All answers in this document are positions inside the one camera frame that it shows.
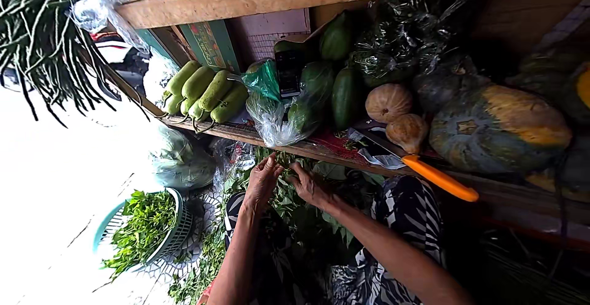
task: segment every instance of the woman's left hand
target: woman's left hand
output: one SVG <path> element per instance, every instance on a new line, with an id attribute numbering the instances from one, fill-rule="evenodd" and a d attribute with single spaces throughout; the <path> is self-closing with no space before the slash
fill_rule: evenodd
<path id="1" fill-rule="evenodd" d="M 284 170 L 276 163 L 276 155 L 276 152 L 270 154 L 250 172 L 250 182 L 242 206 L 253 208 L 255 213 L 261 213 L 266 209 L 277 185 L 278 175 Z"/>

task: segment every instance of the knife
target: knife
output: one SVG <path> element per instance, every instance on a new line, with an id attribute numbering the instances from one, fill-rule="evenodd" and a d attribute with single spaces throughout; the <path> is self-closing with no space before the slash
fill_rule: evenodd
<path id="1" fill-rule="evenodd" d="M 415 154 L 406 153 L 406 151 L 402 150 L 398 146 L 388 142 L 387 140 L 379 137 L 378 135 L 371 133 L 367 129 L 355 128 L 355 130 L 364 135 L 368 140 L 371 140 L 372 142 L 376 143 L 383 149 L 393 154 L 396 158 L 399 158 L 405 165 L 409 166 L 413 171 L 422 175 L 424 178 L 438 185 L 439 188 L 442 188 L 448 193 L 454 195 L 455 197 L 461 198 L 469 202 L 475 202 L 477 201 L 477 199 L 479 199 L 479 194 L 476 192 L 476 190 L 474 190 L 473 188 L 465 187 L 463 184 L 459 183 L 448 174 L 443 173 L 439 169 L 420 161 L 419 156 Z"/>

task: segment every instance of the concrete floor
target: concrete floor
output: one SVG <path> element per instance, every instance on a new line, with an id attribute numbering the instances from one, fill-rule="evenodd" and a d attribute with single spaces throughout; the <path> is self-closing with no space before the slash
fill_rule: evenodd
<path id="1" fill-rule="evenodd" d="M 32 100 L 38 122 L 20 93 L 0 88 L 0 303 L 28 303 L 23 296 L 31 294 L 45 303 L 76 303 L 63 293 L 59 300 L 44 299 L 39 286 L 52 279 L 49 268 L 92 215 L 131 173 L 143 170 L 144 127 L 155 122 L 130 102 L 113 102 L 116 113 L 99 105 L 88 117 L 70 105 L 69 113 L 58 113 L 66 129 L 37 94 Z"/>

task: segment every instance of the teal basket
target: teal basket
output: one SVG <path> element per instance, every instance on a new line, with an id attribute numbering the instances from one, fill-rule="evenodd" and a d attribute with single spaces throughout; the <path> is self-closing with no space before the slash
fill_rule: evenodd
<path id="1" fill-rule="evenodd" d="M 178 248 L 180 248 L 191 230 L 193 220 L 192 214 L 182 202 L 181 195 L 173 188 L 166 188 L 166 190 L 173 196 L 174 202 L 176 203 L 176 225 L 168 231 L 164 241 L 162 241 L 154 253 L 147 258 L 145 263 L 138 263 L 129 268 L 128 271 L 140 270 L 160 258 L 173 254 Z M 117 251 L 116 247 L 111 244 L 111 240 L 113 239 L 114 233 L 124 226 L 130 218 L 130 216 L 122 215 L 124 206 L 125 200 L 107 214 L 94 234 L 92 252 L 95 255 L 102 256 L 101 259 L 111 258 Z"/>

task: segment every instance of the phone screen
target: phone screen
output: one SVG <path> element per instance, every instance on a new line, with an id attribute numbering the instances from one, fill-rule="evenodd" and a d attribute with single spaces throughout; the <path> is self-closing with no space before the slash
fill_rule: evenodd
<path id="1" fill-rule="evenodd" d="M 301 70 L 305 65 L 305 55 L 300 50 L 285 50 L 276 52 L 278 89 L 281 98 L 296 97 L 300 93 L 299 80 Z"/>

